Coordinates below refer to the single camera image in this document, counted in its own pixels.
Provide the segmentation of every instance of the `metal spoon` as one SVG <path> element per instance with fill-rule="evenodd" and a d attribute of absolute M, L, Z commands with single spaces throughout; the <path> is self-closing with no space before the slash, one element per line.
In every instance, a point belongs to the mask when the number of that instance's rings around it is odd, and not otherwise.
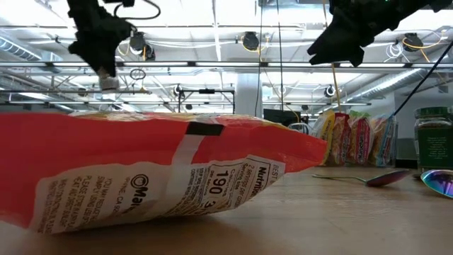
<path fill-rule="evenodd" d="M 453 198 L 453 171 L 430 170 L 421 175 L 422 181 L 432 190 Z"/>
<path fill-rule="evenodd" d="M 411 171 L 409 170 L 398 170 L 398 171 L 392 171 L 391 173 L 384 174 L 378 177 L 371 178 L 370 180 L 364 180 L 362 178 L 356 177 L 356 176 L 323 176 L 320 174 L 314 174 L 312 175 L 315 178 L 322 178 L 322 179 L 356 179 L 358 181 L 361 181 L 365 183 L 366 186 L 369 187 L 382 187 L 385 185 L 388 185 L 390 183 L 397 182 L 404 177 L 408 176 L 411 174 Z"/>

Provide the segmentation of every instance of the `table surface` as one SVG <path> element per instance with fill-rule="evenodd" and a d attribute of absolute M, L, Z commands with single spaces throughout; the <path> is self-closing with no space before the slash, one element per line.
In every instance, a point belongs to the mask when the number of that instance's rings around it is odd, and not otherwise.
<path fill-rule="evenodd" d="M 0 254 L 451 254 L 453 200 L 408 177 L 385 188 L 287 174 L 241 207 L 46 236 L 0 223 Z"/>

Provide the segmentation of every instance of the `candy package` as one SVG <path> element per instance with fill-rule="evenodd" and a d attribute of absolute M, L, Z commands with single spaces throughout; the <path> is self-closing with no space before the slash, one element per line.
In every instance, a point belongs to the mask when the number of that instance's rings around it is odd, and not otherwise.
<path fill-rule="evenodd" d="M 240 115 L 0 121 L 0 220 L 48 234 L 234 209 L 326 151 L 323 140 Z"/>
<path fill-rule="evenodd" d="M 351 128 L 348 124 L 349 115 L 335 113 L 335 124 L 332 132 L 332 145 L 327 158 L 328 166 L 343 166 L 349 150 Z"/>
<path fill-rule="evenodd" d="M 390 115 L 379 115 L 371 119 L 374 140 L 368 162 L 374 166 L 388 166 L 395 145 L 396 121 Z"/>
<path fill-rule="evenodd" d="M 329 152 L 331 150 L 334 123 L 335 113 L 333 112 L 333 110 L 328 110 L 319 116 L 318 120 L 314 123 L 313 129 L 310 132 L 311 136 L 317 137 L 327 142 L 327 150 L 324 154 L 322 165 L 326 163 Z"/>
<path fill-rule="evenodd" d="M 348 121 L 351 128 L 347 161 L 365 165 L 373 145 L 374 132 L 369 124 L 369 114 L 350 111 Z"/>

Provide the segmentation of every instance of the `spotlight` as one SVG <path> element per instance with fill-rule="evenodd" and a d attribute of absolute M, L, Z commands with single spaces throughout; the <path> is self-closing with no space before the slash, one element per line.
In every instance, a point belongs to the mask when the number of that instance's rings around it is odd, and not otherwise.
<path fill-rule="evenodd" d="M 260 40 L 256 37 L 255 32 L 246 32 L 243 37 L 242 45 L 251 51 L 255 51 L 260 46 Z"/>
<path fill-rule="evenodd" d="M 405 43 L 416 47 L 423 47 L 423 42 L 417 36 L 417 33 L 406 33 L 404 36 L 406 36 L 406 39 L 404 39 Z M 403 49 L 407 52 L 416 52 L 419 50 L 418 48 L 407 46 L 406 44 L 403 44 Z"/>
<path fill-rule="evenodd" d="M 309 119 L 310 119 L 309 116 L 304 116 L 304 117 L 301 118 L 301 122 L 305 123 L 305 124 L 309 124 Z"/>
<path fill-rule="evenodd" d="M 81 96 L 81 97 L 88 96 L 87 93 L 84 93 L 86 91 L 86 89 L 84 89 L 84 88 L 79 88 L 79 89 L 77 89 L 77 91 L 79 91 L 78 95 Z"/>
<path fill-rule="evenodd" d="M 181 87 L 180 87 L 179 84 L 178 84 L 177 86 L 175 86 L 175 87 L 173 88 L 173 95 L 174 95 L 174 96 L 178 96 L 179 93 L 180 93 L 180 91 L 181 91 Z M 181 98 L 185 98 L 184 91 L 181 92 Z"/>
<path fill-rule="evenodd" d="M 324 96 L 326 96 L 326 98 L 331 98 L 333 95 L 335 95 L 335 89 L 332 87 L 332 85 L 330 85 L 324 91 Z"/>
<path fill-rule="evenodd" d="M 138 56 L 143 56 L 145 61 L 156 60 L 154 48 L 147 44 L 143 32 L 135 32 L 129 41 L 131 52 Z"/>

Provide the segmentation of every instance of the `logo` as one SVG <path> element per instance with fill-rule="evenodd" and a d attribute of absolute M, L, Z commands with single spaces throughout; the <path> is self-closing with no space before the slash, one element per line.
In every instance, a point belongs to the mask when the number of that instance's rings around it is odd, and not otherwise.
<path fill-rule="evenodd" d="M 148 183 L 149 178 L 144 174 L 137 174 L 130 180 L 130 185 L 135 189 L 134 195 L 132 196 L 132 200 L 130 203 L 130 207 L 126 209 L 122 214 L 128 213 L 134 210 L 137 206 L 141 205 L 143 200 L 147 196 L 148 192 Z"/>
<path fill-rule="evenodd" d="M 148 182 L 149 182 L 148 176 L 144 174 L 139 174 L 132 178 L 132 180 L 130 181 L 130 185 L 133 188 L 139 189 L 148 186 Z"/>

